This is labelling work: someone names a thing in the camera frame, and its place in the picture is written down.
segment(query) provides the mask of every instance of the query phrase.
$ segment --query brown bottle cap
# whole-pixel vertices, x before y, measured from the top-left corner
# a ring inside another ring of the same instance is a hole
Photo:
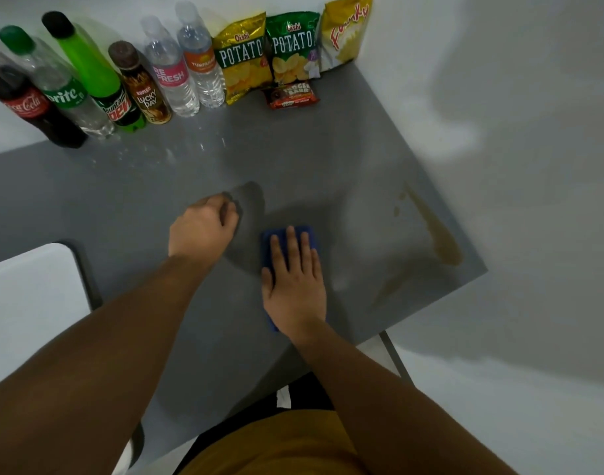
[[[117,68],[130,70],[139,65],[139,54],[129,42],[120,40],[108,47],[108,55]]]

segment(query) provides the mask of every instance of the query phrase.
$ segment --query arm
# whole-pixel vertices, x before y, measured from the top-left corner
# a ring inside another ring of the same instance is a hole
[[[373,475],[514,471],[417,388],[339,337],[326,323],[320,260],[303,234],[287,230],[289,271],[272,241],[276,285],[263,271],[265,309],[330,396],[358,455]]]
[[[1,474],[110,474],[144,414],[195,290],[234,235],[222,195],[170,228],[168,259],[0,382]]]

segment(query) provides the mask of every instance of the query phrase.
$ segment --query hand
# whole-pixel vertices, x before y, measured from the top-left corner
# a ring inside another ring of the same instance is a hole
[[[223,194],[199,200],[170,227],[168,255],[210,269],[234,237],[237,224],[236,206]]]
[[[293,344],[301,343],[318,321],[326,320],[326,289],[317,250],[311,250],[308,233],[301,235],[302,250],[293,227],[287,228],[289,270],[277,236],[271,238],[275,285],[271,271],[262,270],[263,304],[278,329]]]

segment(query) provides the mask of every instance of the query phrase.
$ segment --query cleaning sponge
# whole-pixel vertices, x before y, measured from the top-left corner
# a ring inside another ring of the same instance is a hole
[[[313,248],[317,249],[317,244],[315,241],[313,229],[309,225],[299,225],[299,226],[295,227],[295,231],[296,231],[296,238],[298,239],[299,246],[301,246],[300,236],[302,235],[302,233],[306,232],[306,233],[308,233],[309,245],[311,246],[312,249]],[[274,283],[277,283],[277,280],[275,279],[274,264],[271,261],[271,242],[270,242],[270,240],[273,235],[278,236],[278,240],[280,241],[280,250],[282,251],[282,255],[284,255],[284,262],[287,264],[287,268],[289,268],[289,258],[287,256],[287,253],[288,253],[287,229],[281,228],[281,229],[274,229],[274,230],[265,230],[264,232],[262,232],[260,234],[260,261],[261,261],[261,264],[263,267],[266,267],[269,270],[271,270],[271,274],[274,277]],[[268,315],[267,315],[267,319],[269,320],[269,324],[271,325],[271,328],[274,332],[280,331],[274,325],[273,321],[271,321],[271,318]]]

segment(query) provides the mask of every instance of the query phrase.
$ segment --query mountain dew bottle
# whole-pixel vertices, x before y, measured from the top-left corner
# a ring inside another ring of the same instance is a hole
[[[60,11],[43,15],[43,24],[74,65],[80,81],[108,118],[127,132],[146,125],[146,119],[108,61],[91,47]]]

